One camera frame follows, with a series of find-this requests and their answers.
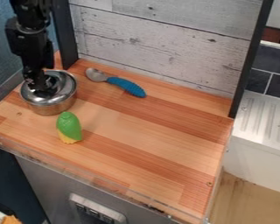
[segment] metal bowl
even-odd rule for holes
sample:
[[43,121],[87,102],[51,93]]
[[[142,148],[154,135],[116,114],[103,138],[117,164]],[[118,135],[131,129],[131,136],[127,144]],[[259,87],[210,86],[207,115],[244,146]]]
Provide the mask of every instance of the metal bowl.
[[36,114],[54,116],[74,105],[77,81],[73,75],[66,71],[50,70],[46,71],[45,75],[54,79],[53,85],[47,92],[40,93],[30,89],[28,84],[24,82],[20,95]]

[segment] wood plank wall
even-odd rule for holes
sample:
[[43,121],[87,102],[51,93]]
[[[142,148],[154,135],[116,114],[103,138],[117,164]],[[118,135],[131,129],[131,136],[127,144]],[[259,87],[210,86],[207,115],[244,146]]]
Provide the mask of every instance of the wood plank wall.
[[80,57],[233,97],[263,0],[70,0]]

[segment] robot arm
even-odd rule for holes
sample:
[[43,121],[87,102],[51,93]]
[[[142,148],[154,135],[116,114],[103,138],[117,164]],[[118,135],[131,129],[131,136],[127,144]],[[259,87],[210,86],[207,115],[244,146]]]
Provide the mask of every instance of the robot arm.
[[7,20],[6,36],[11,51],[23,62],[23,75],[30,89],[50,87],[43,68],[53,68],[53,44],[46,27],[50,24],[51,0],[10,0],[16,14]]

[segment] wooden floor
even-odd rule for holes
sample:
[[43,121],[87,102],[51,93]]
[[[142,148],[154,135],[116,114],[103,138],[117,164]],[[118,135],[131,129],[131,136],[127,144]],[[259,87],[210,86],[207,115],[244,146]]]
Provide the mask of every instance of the wooden floor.
[[280,224],[280,192],[224,173],[212,224]]

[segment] wooden countertop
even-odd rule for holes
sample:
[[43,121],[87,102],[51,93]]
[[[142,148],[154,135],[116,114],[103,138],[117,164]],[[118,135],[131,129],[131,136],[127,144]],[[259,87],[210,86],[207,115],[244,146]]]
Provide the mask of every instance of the wooden countertop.
[[[56,60],[60,68],[58,55]],[[132,80],[148,97],[91,82],[84,76],[88,67]],[[122,190],[91,178],[98,186],[198,223],[182,213],[202,218],[206,211],[233,125],[228,118],[231,101],[82,59],[68,71],[78,80],[78,100],[70,111],[80,118],[82,142],[62,143],[57,116],[33,114],[18,88],[0,102],[0,137],[39,152],[34,158],[47,165],[56,166],[44,161],[45,155],[115,182]],[[13,148],[25,154],[23,148]]]

